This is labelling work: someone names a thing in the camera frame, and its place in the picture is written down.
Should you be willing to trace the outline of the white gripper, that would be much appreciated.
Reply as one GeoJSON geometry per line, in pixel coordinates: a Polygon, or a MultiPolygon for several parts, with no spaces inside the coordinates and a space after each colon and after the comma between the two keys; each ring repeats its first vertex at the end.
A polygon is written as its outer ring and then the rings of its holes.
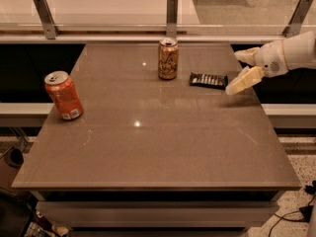
{"type": "Polygon", "coordinates": [[[283,42],[269,42],[262,47],[252,47],[234,52],[235,57],[248,65],[226,87],[227,95],[235,95],[262,81],[264,76],[272,78],[288,72],[285,63],[283,42]]]}

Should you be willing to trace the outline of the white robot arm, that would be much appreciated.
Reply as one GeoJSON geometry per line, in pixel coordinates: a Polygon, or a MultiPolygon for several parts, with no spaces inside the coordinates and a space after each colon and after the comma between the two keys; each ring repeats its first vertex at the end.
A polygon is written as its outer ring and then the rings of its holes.
{"type": "Polygon", "coordinates": [[[262,81],[298,68],[316,69],[316,44],[313,32],[283,40],[275,40],[261,47],[235,52],[235,57],[247,64],[226,87],[227,95],[235,95],[262,81]]]}

